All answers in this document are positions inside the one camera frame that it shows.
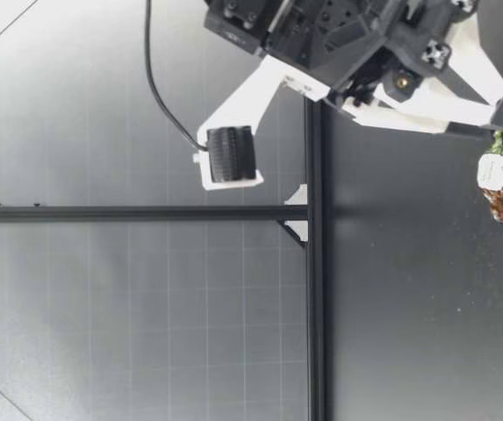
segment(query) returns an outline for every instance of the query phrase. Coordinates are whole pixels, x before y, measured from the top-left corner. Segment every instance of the brass screw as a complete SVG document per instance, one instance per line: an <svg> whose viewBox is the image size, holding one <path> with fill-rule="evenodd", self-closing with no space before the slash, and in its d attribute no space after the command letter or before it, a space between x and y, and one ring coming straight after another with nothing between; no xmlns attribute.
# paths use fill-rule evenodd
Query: brass screw
<svg viewBox="0 0 503 421"><path fill-rule="evenodd" d="M409 79L407 79L406 77L400 77L396 81L396 84L398 85L398 88L405 89L409 86Z"/></svg>

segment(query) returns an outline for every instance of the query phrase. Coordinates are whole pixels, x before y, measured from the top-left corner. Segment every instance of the white corner bracket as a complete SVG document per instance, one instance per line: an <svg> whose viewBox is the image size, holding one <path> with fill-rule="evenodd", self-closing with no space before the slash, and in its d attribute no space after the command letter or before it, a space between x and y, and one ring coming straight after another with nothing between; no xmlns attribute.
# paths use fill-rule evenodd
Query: white corner bracket
<svg viewBox="0 0 503 421"><path fill-rule="evenodd" d="M259 68L200 126L198 143L206 146L208 131L222 127L250 126L255 136L262 116L281 84L315 102L325 98L330 90L310 75L268 55ZM202 183L207 190L254 187L263 182L259 171L254 180L215 182L212 179L210 155L206 151L199 151L194 155L194 161L200 166Z"/></svg>
<svg viewBox="0 0 503 421"><path fill-rule="evenodd" d="M290 199L284 202L286 205L307 204L307 184L300 184L296 193ZM286 221L284 225L293 230L299 236L300 241L307 243L309 240L308 223L307 221Z"/></svg>

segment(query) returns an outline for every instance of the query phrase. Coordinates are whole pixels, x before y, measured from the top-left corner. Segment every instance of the black metal bracket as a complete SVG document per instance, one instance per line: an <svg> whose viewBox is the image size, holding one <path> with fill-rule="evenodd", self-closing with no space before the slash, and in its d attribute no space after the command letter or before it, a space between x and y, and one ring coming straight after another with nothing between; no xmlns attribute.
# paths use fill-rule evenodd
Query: black metal bracket
<svg viewBox="0 0 503 421"><path fill-rule="evenodd" d="M306 220L307 206L0 207L0 223Z"/></svg>
<svg viewBox="0 0 503 421"><path fill-rule="evenodd" d="M305 147L308 183L308 362L309 419L325 421L325 280L327 279L327 174L323 136L323 104L306 100Z"/></svg>

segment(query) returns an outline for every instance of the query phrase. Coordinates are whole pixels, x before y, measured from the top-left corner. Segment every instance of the black surface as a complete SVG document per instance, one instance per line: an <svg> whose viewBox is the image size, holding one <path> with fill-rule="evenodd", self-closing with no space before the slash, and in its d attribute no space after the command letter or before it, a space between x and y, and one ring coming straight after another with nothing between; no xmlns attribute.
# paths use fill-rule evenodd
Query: black surface
<svg viewBox="0 0 503 421"><path fill-rule="evenodd" d="M482 2L503 70L503 2ZM333 272L327 419L503 420L503 225L476 184L489 141L362 128L327 111Z"/></svg>
<svg viewBox="0 0 503 421"><path fill-rule="evenodd" d="M307 206L0 207L0 223L305 220Z"/></svg>

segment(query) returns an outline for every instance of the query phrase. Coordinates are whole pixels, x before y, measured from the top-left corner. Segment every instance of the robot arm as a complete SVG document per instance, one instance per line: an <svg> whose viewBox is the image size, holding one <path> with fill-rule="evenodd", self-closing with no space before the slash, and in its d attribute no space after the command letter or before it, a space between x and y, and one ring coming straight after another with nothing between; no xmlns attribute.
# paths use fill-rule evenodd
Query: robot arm
<svg viewBox="0 0 503 421"><path fill-rule="evenodd" d="M503 78L479 43L477 0L211 0L205 25L265 58L198 131L206 189L252 187L253 136L281 83L360 125L503 132Z"/></svg>

